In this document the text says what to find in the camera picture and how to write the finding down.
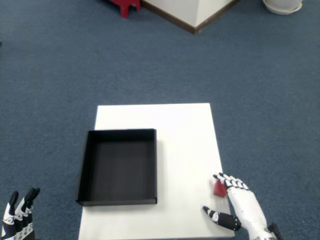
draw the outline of white wall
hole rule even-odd
[[[232,0],[199,0],[195,25],[198,26],[230,2]]]
[[[145,0],[157,8],[196,27],[199,1],[202,0]]]
[[[145,0],[196,27],[232,0]]]

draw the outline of white pot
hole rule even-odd
[[[289,15],[302,7],[302,0],[263,0],[267,9],[275,14]]]

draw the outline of stool leg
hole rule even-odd
[[[137,0],[135,5],[136,5],[136,10],[139,12],[140,11],[140,0]]]
[[[129,7],[121,6],[120,8],[121,8],[121,16],[126,19],[129,15]]]

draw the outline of white table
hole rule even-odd
[[[233,237],[202,210],[230,213],[212,194],[222,167],[210,104],[98,106],[96,130],[147,128],[157,134],[158,203],[83,207],[79,240]]]

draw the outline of open box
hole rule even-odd
[[[82,206],[156,204],[156,130],[89,131],[76,201]]]

